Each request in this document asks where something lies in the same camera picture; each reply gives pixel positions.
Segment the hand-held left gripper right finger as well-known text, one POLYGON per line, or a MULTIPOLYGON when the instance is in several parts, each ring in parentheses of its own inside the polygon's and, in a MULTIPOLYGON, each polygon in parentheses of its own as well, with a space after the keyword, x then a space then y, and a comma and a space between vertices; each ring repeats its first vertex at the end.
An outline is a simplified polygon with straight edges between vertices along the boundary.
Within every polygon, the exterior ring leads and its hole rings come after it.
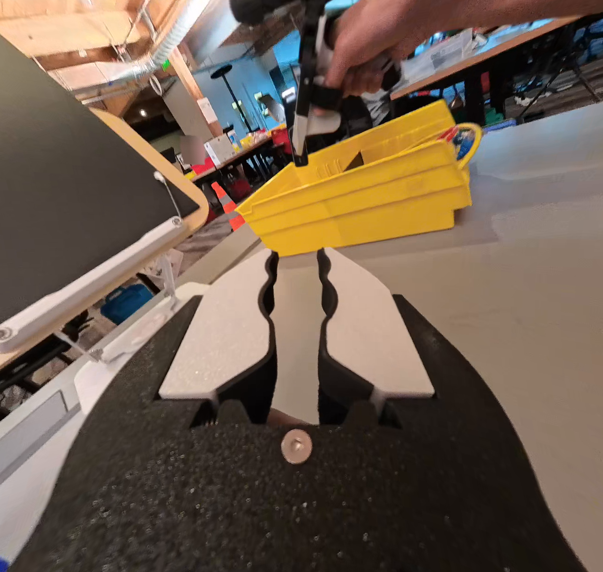
POLYGON ((431 399, 435 388, 394 294, 339 251, 318 251, 324 320, 318 349, 321 425, 342 425, 357 402, 431 399))

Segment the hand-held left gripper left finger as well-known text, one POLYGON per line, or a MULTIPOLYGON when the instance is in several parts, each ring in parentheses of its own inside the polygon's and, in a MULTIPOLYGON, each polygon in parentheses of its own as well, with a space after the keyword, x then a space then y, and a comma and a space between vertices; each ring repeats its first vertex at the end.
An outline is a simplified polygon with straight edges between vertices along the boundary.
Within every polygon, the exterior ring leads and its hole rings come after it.
POLYGON ((159 388, 164 400, 238 401, 265 424, 277 379, 274 286, 278 254, 263 249, 219 277, 200 303, 159 388))

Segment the silver ventilation duct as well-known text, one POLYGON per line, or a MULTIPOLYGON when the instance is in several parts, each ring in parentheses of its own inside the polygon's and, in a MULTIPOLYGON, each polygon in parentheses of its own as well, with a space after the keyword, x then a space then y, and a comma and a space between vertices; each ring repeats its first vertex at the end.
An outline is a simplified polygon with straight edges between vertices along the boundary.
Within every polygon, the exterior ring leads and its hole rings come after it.
POLYGON ((196 3, 192 0, 181 0, 171 13, 165 28, 159 33, 158 39, 144 55, 129 62, 88 64, 89 74, 84 76, 84 81, 77 87, 67 86, 67 90, 80 93, 95 87, 136 81, 152 74, 168 60, 199 17, 195 6, 196 3))

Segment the cluttered wooden table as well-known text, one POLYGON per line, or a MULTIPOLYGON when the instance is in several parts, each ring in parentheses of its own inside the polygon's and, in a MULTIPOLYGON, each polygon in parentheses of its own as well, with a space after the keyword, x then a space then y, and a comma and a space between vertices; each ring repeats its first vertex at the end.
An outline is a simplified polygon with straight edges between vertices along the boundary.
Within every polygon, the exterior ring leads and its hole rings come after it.
POLYGON ((279 157, 284 150, 285 143, 275 143, 272 138, 264 138, 255 143, 254 146, 248 147, 239 153, 235 154, 230 160, 226 161, 219 167, 205 169, 197 174, 193 169, 185 174, 192 183, 209 181, 210 178, 220 176, 225 179, 230 168, 237 168, 248 162, 253 171, 259 176, 261 184, 265 184, 274 176, 274 173, 268 165, 270 159, 279 157))

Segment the blue basket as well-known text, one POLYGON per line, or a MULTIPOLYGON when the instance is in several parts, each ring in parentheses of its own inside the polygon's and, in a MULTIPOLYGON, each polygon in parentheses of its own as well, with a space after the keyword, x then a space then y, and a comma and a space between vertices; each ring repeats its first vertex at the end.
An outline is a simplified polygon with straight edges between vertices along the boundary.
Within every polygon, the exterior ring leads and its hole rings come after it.
POLYGON ((114 325, 120 325, 153 297, 153 293, 141 283, 120 286, 105 297, 100 313, 114 325))

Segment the yellow plastic bin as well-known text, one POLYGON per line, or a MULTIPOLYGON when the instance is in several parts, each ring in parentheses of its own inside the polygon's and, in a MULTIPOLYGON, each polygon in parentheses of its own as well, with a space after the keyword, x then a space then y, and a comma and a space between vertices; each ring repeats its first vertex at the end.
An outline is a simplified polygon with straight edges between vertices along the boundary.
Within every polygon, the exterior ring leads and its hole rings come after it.
POLYGON ((439 100, 288 164, 237 212, 281 257, 451 229, 482 134, 439 100), (365 165, 343 172, 358 151, 365 165))

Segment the person's right hand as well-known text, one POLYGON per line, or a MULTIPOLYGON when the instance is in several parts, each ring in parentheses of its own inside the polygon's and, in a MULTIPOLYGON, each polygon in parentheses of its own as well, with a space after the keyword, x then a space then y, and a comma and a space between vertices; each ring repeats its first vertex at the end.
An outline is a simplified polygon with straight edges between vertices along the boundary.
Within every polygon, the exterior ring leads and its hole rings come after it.
POLYGON ((344 96, 376 93, 389 61, 407 57, 432 28, 429 0, 360 0, 333 32, 333 55, 324 86, 344 96))

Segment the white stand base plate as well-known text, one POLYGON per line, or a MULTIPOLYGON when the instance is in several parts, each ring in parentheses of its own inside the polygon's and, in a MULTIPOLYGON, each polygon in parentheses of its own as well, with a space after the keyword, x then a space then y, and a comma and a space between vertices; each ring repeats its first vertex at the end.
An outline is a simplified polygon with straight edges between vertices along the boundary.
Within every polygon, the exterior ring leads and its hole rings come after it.
POLYGON ((100 360, 86 362, 75 376, 74 384, 81 410, 88 415, 119 371, 164 327, 193 297, 202 296, 209 285, 188 282, 175 295, 164 298, 102 348, 100 360))

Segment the black floor lamp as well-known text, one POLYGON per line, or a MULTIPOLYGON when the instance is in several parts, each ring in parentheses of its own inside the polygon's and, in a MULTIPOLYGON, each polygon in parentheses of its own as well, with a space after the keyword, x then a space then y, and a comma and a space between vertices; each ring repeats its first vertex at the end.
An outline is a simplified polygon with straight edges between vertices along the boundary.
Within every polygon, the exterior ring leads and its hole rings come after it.
POLYGON ((250 125, 248 118, 245 114, 245 110, 242 107, 242 104, 239 102, 237 96, 235 95, 235 93, 233 92, 233 89, 231 88, 231 85, 229 83, 229 80, 227 78, 228 73, 232 70, 232 65, 231 64, 225 64, 220 66, 218 69, 216 69, 210 76, 211 79, 213 80, 217 80, 217 79, 222 79, 222 81, 224 82, 225 86, 227 87, 227 90, 230 93, 230 96, 233 100, 233 104, 235 105, 238 114, 240 115, 242 122, 244 123, 246 129, 247 129, 247 133, 250 133, 253 131, 252 126, 250 125))

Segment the orange traffic cone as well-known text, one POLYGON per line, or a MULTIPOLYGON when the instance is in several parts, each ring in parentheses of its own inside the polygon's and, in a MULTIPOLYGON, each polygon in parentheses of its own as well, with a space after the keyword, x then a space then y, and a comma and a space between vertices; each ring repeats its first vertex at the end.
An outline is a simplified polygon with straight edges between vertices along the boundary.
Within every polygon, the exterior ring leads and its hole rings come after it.
POLYGON ((222 206, 224 215, 228 219, 232 231, 237 231, 245 225, 245 219, 237 212, 237 205, 219 183, 212 182, 211 187, 222 206))

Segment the long wooden table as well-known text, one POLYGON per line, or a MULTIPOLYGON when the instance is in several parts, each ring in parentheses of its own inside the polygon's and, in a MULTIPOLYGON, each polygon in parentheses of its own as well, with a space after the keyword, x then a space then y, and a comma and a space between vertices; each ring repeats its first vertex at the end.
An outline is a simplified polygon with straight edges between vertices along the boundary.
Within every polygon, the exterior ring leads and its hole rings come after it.
POLYGON ((511 26, 498 31, 478 47, 469 42, 469 30, 465 30, 451 39, 453 43, 449 40, 439 43, 416 58, 402 63, 402 81, 391 91, 390 99, 396 100, 413 92, 425 91, 428 86, 446 77, 569 25, 579 18, 571 16, 511 26))

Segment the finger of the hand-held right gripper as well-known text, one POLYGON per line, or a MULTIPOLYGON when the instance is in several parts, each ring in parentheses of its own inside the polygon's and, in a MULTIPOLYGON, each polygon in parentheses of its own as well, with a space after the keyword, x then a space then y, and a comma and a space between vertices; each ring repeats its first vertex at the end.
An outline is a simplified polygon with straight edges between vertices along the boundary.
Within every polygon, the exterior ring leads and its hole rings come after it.
POLYGON ((310 109, 305 114, 295 113, 293 123, 290 127, 290 144, 292 147, 292 158, 296 167, 308 165, 307 133, 309 125, 310 109))

